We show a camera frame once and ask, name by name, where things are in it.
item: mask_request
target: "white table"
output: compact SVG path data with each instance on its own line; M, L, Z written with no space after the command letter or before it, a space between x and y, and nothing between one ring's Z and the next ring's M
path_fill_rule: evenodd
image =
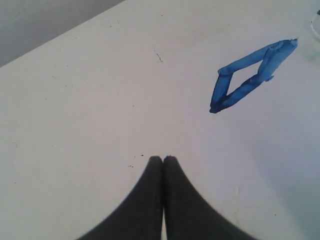
M309 24L319 7L127 0L0 68L1 239L79 237L126 197L149 156L169 154L244 231L316 239L320 44ZM209 113L220 67L295 37L271 82Z

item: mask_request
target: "black pointed object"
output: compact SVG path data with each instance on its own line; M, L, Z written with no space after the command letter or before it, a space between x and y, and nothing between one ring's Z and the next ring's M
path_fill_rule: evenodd
M79 240L160 240L163 220L163 162L152 156L119 207Z
M254 240L201 197L174 156L164 159L163 181L168 240Z

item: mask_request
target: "black object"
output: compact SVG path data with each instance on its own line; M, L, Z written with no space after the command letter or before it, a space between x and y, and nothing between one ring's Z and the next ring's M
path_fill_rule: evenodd
M79 240L160 240L163 220L163 162L152 156L120 206Z
M192 186L178 160L152 156L121 205L79 240L255 240L216 212Z

